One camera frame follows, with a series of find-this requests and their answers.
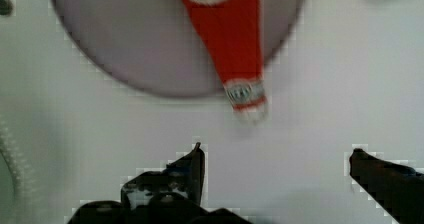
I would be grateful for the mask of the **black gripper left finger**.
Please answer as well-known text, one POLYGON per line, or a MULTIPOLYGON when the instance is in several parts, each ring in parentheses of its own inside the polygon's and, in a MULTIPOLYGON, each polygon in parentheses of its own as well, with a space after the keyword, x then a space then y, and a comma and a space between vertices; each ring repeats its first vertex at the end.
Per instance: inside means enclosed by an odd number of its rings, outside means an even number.
POLYGON ((252 224, 220 208, 201 207, 205 153, 201 144, 162 171, 146 171, 126 182, 118 201, 92 201, 66 224, 252 224))

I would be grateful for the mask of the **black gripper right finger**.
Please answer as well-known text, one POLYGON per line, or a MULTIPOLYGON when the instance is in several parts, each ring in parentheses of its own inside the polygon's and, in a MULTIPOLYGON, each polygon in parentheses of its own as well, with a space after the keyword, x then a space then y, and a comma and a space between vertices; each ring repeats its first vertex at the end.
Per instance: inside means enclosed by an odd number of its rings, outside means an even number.
POLYGON ((349 175, 399 224, 423 224, 424 179, 414 168, 356 148, 349 175))

